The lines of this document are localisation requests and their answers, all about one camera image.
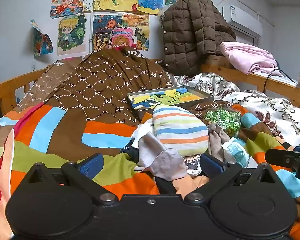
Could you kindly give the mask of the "grey cloth mask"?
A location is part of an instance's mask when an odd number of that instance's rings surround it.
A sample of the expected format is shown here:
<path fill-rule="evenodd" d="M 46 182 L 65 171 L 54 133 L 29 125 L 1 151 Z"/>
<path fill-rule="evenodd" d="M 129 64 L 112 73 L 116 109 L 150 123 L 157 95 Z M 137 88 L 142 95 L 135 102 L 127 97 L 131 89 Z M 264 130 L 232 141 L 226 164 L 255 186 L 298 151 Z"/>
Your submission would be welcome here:
<path fill-rule="evenodd" d="M 151 132 L 138 141 L 139 161 L 134 168 L 138 172 L 149 171 L 153 176 L 173 181 L 187 175 L 185 161 L 179 152 L 167 148 Z"/>

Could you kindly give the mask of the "black cat sock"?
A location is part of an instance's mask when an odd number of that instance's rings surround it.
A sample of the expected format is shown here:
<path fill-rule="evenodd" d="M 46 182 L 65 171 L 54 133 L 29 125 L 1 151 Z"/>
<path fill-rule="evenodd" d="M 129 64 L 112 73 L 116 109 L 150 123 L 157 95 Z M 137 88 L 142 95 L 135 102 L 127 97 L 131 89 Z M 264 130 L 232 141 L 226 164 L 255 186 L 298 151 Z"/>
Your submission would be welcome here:
<path fill-rule="evenodd" d="M 130 142 L 124 146 L 123 148 L 121 148 L 121 153 L 125 153 L 128 154 L 128 160 L 133 161 L 134 163 L 138 163 L 139 162 L 139 150 L 137 148 L 134 148 L 132 146 L 133 141 L 130 140 Z"/>

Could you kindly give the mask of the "striped pastel sock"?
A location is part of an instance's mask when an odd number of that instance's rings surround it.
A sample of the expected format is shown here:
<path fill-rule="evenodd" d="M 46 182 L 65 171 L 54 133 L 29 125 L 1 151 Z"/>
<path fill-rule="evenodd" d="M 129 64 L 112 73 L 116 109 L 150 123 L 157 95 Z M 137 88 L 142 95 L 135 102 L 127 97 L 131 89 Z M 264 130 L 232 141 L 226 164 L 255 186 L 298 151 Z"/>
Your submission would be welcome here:
<path fill-rule="evenodd" d="M 154 135 L 167 148 L 177 150 L 183 157 L 206 152 L 207 126 L 188 110 L 178 106 L 157 106 L 152 120 Z"/>

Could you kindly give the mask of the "white cloth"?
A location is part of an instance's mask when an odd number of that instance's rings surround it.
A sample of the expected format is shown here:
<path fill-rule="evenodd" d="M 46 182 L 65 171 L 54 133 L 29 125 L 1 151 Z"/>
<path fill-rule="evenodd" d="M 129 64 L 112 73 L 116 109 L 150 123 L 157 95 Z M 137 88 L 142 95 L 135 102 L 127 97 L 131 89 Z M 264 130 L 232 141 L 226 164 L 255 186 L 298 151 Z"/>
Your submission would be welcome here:
<path fill-rule="evenodd" d="M 139 139 L 146 135 L 148 132 L 154 133 L 152 119 L 147 120 L 143 124 L 139 124 L 137 129 L 131 135 L 131 140 L 134 144 L 136 144 L 136 147 L 138 146 Z"/>

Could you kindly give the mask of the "cartoon print white sock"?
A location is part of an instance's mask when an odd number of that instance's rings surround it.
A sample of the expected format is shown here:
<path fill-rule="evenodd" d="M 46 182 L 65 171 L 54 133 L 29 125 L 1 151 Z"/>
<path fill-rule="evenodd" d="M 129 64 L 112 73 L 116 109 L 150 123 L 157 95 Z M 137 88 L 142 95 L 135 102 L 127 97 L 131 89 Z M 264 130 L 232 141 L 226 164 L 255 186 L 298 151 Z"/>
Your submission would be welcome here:
<path fill-rule="evenodd" d="M 200 166 L 200 158 L 201 158 L 200 154 L 192 155 L 184 158 L 184 163 L 186 166 L 187 173 L 191 177 L 196 177 L 202 172 Z"/>

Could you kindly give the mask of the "light blue packaged mask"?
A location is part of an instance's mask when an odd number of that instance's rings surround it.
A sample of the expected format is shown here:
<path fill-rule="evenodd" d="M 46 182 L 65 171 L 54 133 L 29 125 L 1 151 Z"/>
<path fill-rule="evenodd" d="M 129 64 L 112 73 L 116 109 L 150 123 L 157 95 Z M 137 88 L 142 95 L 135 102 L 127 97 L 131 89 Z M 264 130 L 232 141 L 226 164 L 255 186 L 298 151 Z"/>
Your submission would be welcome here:
<path fill-rule="evenodd" d="M 227 163 L 238 163 L 243 168 L 248 166 L 250 155 L 237 138 L 232 137 L 229 141 L 223 143 L 222 149 L 224 150 L 224 160 Z"/>

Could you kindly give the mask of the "grey brown sock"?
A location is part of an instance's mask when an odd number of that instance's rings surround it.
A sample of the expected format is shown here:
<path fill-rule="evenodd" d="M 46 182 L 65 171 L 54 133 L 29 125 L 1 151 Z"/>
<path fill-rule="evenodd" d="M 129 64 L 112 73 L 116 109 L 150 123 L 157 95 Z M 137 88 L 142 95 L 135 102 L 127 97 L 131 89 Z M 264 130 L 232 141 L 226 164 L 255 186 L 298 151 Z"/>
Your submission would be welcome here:
<path fill-rule="evenodd" d="M 207 128 L 209 136 L 208 153 L 219 161 L 224 162 L 225 157 L 222 145 L 229 141 L 230 137 L 216 123 L 209 124 Z"/>

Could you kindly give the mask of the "colourful block bedsheet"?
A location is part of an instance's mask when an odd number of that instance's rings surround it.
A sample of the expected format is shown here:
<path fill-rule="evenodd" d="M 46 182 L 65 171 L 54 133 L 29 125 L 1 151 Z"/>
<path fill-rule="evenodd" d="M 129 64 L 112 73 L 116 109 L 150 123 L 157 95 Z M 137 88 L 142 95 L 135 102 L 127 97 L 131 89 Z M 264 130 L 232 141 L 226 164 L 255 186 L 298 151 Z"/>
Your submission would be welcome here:
<path fill-rule="evenodd" d="M 185 194 L 203 184 L 203 177 L 165 182 L 134 170 L 136 154 L 127 144 L 138 120 L 84 120 L 82 111 L 64 113 L 47 104 L 0 119 L 0 239 L 12 235 L 4 209 L 26 172 L 37 161 L 56 168 L 67 161 L 101 155 L 93 180 L 118 197 L 124 194 Z"/>

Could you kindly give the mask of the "brown patterned quilt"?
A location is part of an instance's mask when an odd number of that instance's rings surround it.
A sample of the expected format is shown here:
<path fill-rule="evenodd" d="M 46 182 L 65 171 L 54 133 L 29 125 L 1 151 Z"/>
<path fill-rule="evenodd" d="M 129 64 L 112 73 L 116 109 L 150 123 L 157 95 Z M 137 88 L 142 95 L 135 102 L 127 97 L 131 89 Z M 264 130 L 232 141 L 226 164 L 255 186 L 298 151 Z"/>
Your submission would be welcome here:
<path fill-rule="evenodd" d="M 237 90 L 233 83 L 211 73 L 175 76 L 136 49 L 121 47 L 48 65 L 14 111 L 25 113 L 46 103 L 66 112 L 78 109 L 86 121 L 127 121 L 133 117 L 128 93 L 174 86 L 196 87 L 217 96 Z"/>

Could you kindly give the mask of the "grey tray with painting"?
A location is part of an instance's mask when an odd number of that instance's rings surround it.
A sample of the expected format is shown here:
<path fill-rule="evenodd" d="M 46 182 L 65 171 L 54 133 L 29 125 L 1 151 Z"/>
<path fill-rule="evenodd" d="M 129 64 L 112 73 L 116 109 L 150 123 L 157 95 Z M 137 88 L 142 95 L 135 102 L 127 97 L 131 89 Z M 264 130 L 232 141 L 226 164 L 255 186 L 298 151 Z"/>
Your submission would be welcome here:
<path fill-rule="evenodd" d="M 127 100 L 142 119 L 145 113 L 152 114 L 157 105 L 189 108 L 198 103 L 212 102 L 214 96 L 190 86 L 178 86 L 128 93 Z"/>

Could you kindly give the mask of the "pink folded blanket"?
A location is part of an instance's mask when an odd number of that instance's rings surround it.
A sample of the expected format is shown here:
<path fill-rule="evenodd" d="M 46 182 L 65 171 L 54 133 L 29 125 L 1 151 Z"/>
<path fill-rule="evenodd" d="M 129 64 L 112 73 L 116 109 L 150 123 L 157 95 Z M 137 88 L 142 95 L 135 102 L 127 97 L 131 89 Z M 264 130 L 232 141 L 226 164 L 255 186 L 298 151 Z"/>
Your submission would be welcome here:
<path fill-rule="evenodd" d="M 250 74 L 261 72 L 282 76 L 273 55 L 267 50 L 241 42 L 222 42 L 220 50 L 226 59 L 240 72 Z"/>

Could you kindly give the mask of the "curled colourful paper drawing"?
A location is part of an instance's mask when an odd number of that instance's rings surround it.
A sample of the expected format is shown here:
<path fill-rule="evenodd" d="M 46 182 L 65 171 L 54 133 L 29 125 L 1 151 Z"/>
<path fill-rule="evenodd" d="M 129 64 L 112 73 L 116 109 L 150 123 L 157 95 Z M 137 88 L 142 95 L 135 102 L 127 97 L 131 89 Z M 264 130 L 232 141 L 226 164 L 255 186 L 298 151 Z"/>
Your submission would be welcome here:
<path fill-rule="evenodd" d="M 33 29 L 33 56 L 40 57 L 52 53 L 53 46 L 49 36 L 43 33 L 34 19 L 31 19 L 29 23 Z"/>

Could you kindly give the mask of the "pink magazine girl drawing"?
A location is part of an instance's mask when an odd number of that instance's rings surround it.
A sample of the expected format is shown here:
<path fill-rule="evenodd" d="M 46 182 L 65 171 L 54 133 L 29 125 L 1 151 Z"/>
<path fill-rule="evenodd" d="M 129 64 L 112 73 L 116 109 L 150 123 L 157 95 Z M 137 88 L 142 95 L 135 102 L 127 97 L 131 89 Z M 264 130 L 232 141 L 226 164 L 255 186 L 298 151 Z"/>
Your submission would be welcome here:
<path fill-rule="evenodd" d="M 114 28 L 110 33 L 109 48 L 137 47 L 136 27 Z"/>

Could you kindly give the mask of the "white air conditioner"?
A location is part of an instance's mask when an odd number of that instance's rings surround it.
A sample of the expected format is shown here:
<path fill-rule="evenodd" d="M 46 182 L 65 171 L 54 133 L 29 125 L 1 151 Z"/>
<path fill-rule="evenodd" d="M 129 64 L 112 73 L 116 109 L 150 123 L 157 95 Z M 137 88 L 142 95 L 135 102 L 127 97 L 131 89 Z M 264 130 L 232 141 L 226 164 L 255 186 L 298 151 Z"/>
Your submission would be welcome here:
<path fill-rule="evenodd" d="M 232 27 L 254 38 L 262 37 L 262 24 L 249 13 L 234 5 L 226 5 L 222 11 L 224 19 Z"/>

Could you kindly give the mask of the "starry night style drawing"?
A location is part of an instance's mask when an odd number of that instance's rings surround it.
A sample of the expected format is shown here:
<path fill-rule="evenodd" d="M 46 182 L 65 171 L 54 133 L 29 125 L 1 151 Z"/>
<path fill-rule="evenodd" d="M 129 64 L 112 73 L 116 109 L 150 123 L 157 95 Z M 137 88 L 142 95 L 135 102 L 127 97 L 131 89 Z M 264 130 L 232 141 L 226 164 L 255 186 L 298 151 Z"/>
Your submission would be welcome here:
<path fill-rule="evenodd" d="M 130 13 L 95 14 L 92 50 L 123 46 L 149 49 L 149 16 Z"/>

